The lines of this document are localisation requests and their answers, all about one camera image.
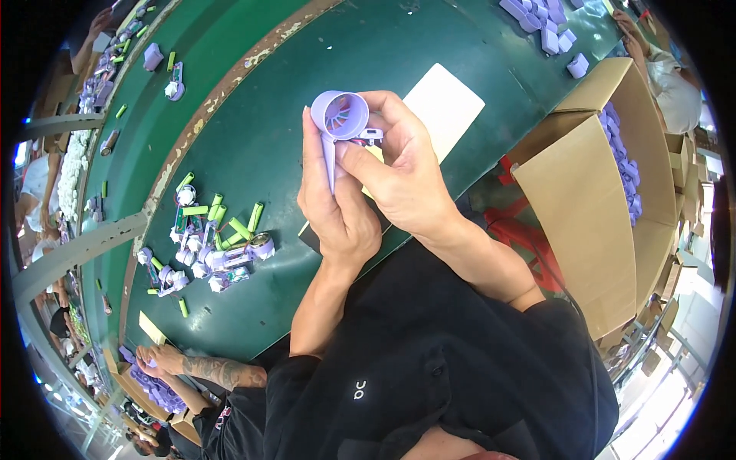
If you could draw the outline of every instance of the black shirt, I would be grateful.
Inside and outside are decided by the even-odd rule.
[[[521,313],[410,241],[346,303],[322,361],[269,373],[265,459],[400,459],[435,425],[522,460],[590,459],[589,341],[566,301]],[[618,404],[595,366],[597,453]]]
[[[194,418],[204,460],[261,460],[266,427],[266,390],[236,388],[219,407]]]
[[[153,447],[153,455],[165,457],[170,454],[171,437],[169,436],[169,429],[167,427],[162,426],[156,433],[156,442],[158,442],[158,446]]]
[[[49,323],[49,330],[59,339],[66,339],[70,336],[69,328],[66,327],[64,313],[69,313],[69,309],[59,308],[54,312]]]

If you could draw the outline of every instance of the hand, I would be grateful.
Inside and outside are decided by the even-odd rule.
[[[623,33],[623,47],[626,48],[626,52],[634,60],[634,64],[637,65],[639,71],[643,74],[646,73],[646,60],[644,59],[644,51],[639,42],[629,33]]]
[[[333,198],[319,129],[306,107],[302,113],[302,128],[304,172],[297,203],[319,237],[319,251],[325,261],[344,268],[346,274],[355,277],[381,248],[381,224],[368,207],[360,183],[337,166]],[[354,146],[338,142],[336,151],[343,151],[348,144]]]
[[[152,345],[150,348],[145,348],[140,345],[135,349],[135,357],[139,358],[146,367],[138,366],[144,370],[148,369],[161,369],[169,374],[183,374],[182,364],[184,362],[184,355],[179,350],[172,347],[171,345]],[[151,368],[147,364],[151,361],[156,361],[156,367]]]
[[[105,27],[113,20],[113,8],[108,7],[103,11],[97,13],[97,16],[92,20],[90,24],[89,38],[96,40],[100,32],[105,30]]]
[[[442,179],[424,124],[390,91],[360,93],[372,112],[368,127],[383,130],[382,163],[365,148],[336,152],[342,168],[357,177],[386,218],[401,230],[429,239],[457,208]]]

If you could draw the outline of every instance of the fingernail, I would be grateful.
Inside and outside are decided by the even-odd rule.
[[[342,158],[345,156],[345,152],[347,152],[347,146],[349,144],[350,142],[347,141],[337,141],[335,143],[335,160],[339,163],[342,163]]]

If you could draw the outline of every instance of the tattooed arm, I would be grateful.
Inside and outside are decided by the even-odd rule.
[[[226,358],[184,356],[182,371],[190,377],[199,377],[233,391],[240,386],[265,388],[266,371]]]
[[[159,367],[170,374],[204,378],[230,391],[238,387],[266,387],[266,371],[263,367],[226,358],[184,356],[171,345],[138,347],[135,354],[144,362],[155,360]]]

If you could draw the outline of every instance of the purple handheld fan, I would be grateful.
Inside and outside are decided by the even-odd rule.
[[[368,124],[368,103],[355,93],[325,91],[312,103],[311,115],[312,121],[322,131],[322,152],[327,164],[330,192],[335,194],[335,142],[361,137]]]

